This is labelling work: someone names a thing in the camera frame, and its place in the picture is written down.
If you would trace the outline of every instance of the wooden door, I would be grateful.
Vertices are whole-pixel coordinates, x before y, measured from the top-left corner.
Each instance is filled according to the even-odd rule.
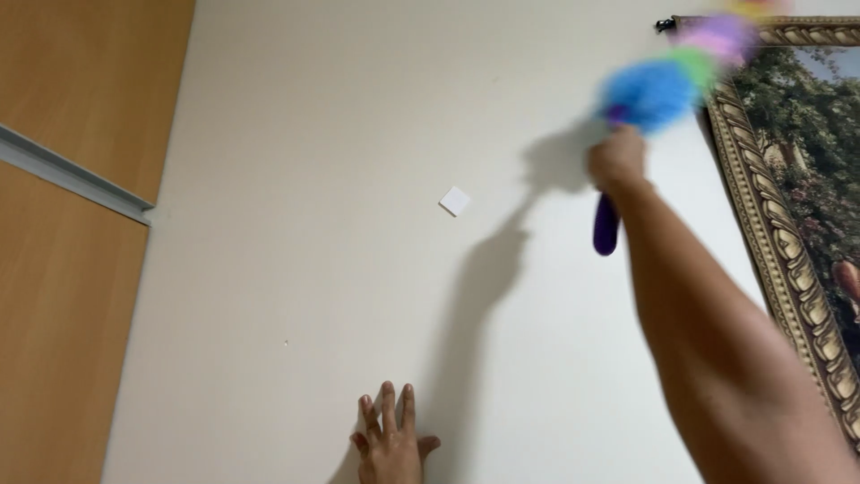
[[[0,0],[0,123],[155,202],[194,0]]]
[[[92,483],[148,228],[0,161],[0,483]]]

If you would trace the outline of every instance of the tapestry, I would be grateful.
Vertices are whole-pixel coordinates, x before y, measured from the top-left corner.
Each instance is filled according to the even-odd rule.
[[[773,17],[758,42],[710,131],[771,315],[860,453],[860,17]]]

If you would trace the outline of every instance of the blue duster fluff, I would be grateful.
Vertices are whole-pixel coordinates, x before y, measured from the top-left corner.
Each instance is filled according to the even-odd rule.
[[[632,65],[610,78],[604,87],[600,113],[639,127],[642,134],[659,131],[698,103],[699,88],[674,59],[655,59]]]

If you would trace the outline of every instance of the forearm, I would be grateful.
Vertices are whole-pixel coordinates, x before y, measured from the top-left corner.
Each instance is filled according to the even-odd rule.
[[[770,318],[648,183],[608,190],[667,404],[708,483],[856,479],[817,388]],[[825,463],[829,474],[819,475]]]

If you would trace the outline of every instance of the ornate gold frame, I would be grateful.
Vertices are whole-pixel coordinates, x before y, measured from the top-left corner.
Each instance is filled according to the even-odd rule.
[[[674,16],[678,30],[701,17]],[[762,47],[860,47],[860,17],[772,17]],[[731,78],[706,99],[723,180],[771,315],[795,346],[846,438],[860,453],[860,379]]]

